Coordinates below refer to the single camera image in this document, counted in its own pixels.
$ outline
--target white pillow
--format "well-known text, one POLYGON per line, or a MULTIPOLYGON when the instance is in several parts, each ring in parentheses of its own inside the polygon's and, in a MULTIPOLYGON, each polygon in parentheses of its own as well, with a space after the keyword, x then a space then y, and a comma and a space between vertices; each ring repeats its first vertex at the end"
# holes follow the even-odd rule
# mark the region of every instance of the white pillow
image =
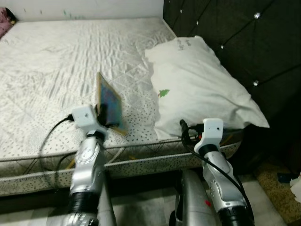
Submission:
POLYGON ((254 124, 269 127, 246 89, 226 71, 201 37, 176 38, 145 51, 153 63, 152 85, 158 94, 159 140, 181 135, 179 121, 202 123, 220 118, 229 129, 254 124))

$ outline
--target cable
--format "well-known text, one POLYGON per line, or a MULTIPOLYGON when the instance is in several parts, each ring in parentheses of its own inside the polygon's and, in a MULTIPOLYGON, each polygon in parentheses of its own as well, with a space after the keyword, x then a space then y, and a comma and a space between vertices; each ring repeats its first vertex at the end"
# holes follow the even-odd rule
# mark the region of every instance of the cable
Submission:
POLYGON ((224 146, 229 140, 231 140, 232 137, 233 137, 232 134, 229 135, 229 136, 227 137, 227 139, 225 139, 225 140, 221 143, 221 146, 224 146))
POLYGON ((46 141, 49 139, 51 133, 52 133, 52 132, 53 132, 53 131, 61 124, 61 123, 63 123, 64 121, 74 121, 74 119, 73 119, 72 115, 69 114, 66 118, 60 120, 60 121, 59 121, 59 122, 58 122, 58 123, 57 123, 57 124, 56 124, 49 132, 48 132, 47 136, 45 137, 45 139, 44 139, 44 141, 43 141, 43 143, 42 143, 42 145, 41 145, 41 147, 40 147, 40 149, 39 149, 39 161, 40 161, 40 166, 41 166, 41 168, 42 168, 43 176, 44 176, 45 180, 47 181, 49 187, 51 187, 51 188, 53 188, 53 189, 55 189, 55 187, 52 186, 50 179, 48 178, 48 176, 46 176, 46 174, 45 174, 45 172, 44 172, 44 170, 47 170, 47 168, 44 166, 44 163, 43 163, 43 161, 42 161, 42 158, 43 158, 43 157, 42 157, 42 151, 43 151, 43 148, 44 148, 44 146, 45 146, 45 144, 46 144, 46 141))
POLYGON ((108 161, 108 163, 113 163, 123 153, 124 150, 125 147, 121 147, 116 153, 116 155, 110 161, 108 161))
POLYGON ((239 179, 239 177, 237 175, 234 175, 234 177, 237 180, 239 186, 243 188, 244 193, 246 193, 246 191, 244 190, 243 184, 241 183, 241 180, 239 179))
POLYGON ((69 163, 69 165, 65 168, 65 170, 71 169, 75 164, 75 160, 72 159, 72 161, 69 163))
POLYGON ((227 173, 225 173, 222 169, 220 169, 218 166, 216 166, 215 164, 213 164, 212 162, 210 162, 208 159, 204 158, 203 156, 201 156, 200 154, 196 153, 194 150, 191 150, 190 148, 188 148, 188 146, 185 144, 185 141, 184 141, 184 136, 185 134, 188 132, 188 130, 190 129, 191 127, 188 127, 187 129, 185 129, 182 133, 182 136, 181 136, 181 142, 183 144, 183 146, 186 148, 186 150, 188 150, 190 153, 192 153, 194 156, 200 158, 201 160, 203 160, 204 162, 206 162, 207 164, 211 165, 212 167, 214 167, 217 171, 219 171, 221 174, 223 174, 223 176, 225 176, 239 191, 240 193, 242 194, 242 196, 244 197, 245 201, 246 201, 246 204, 248 206, 248 210, 249 210, 249 213, 250 213, 250 216, 252 217, 252 220, 254 220, 254 214, 253 214, 253 210, 252 210, 252 207, 251 207, 251 204, 250 204, 250 201, 245 193, 245 190, 244 190, 244 187, 242 186, 239 186, 235 180, 233 180, 227 173))
POLYGON ((67 157, 71 156, 71 155, 74 155, 75 153, 68 153, 68 154, 65 154, 61 159, 60 161, 58 161, 57 165, 56 165, 56 168, 55 168, 55 188, 58 190, 59 189, 59 185, 58 185, 58 171, 60 169, 60 166, 63 162, 64 159, 66 159, 67 157))

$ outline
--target tiled floor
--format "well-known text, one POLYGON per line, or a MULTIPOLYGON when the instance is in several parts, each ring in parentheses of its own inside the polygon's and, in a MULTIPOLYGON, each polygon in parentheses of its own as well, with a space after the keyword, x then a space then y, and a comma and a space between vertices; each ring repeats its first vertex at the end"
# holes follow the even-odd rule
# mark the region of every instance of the tiled floor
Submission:
MULTIPOLYGON (((252 176, 241 178, 255 216, 256 226, 285 226, 259 183, 252 176)), ((167 226, 174 210, 174 189, 161 189, 135 196, 113 198, 118 226, 167 226)), ((59 226, 63 210, 46 208, 0 215, 1 226, 59 226)))

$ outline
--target white wall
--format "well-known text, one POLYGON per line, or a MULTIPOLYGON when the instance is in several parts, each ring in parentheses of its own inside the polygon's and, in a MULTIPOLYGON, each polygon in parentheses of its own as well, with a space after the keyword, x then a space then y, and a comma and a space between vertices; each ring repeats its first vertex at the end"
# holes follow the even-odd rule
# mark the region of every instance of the white wall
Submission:
POLYGON ((164 0, 0 0, 20 21, 163 16, 164 0))

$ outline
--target dark upholstered headboard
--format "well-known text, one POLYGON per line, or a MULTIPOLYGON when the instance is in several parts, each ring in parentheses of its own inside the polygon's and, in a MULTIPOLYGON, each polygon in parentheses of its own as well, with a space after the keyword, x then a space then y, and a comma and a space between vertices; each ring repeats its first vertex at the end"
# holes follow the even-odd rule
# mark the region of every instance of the dark upholstered headboard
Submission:
POLYGON ((203 37, 267 117, 271 129, 249 129, 243 148, 275 150, 300 132, 300 1, 165 0, 163 17, 177 36, 203 37))

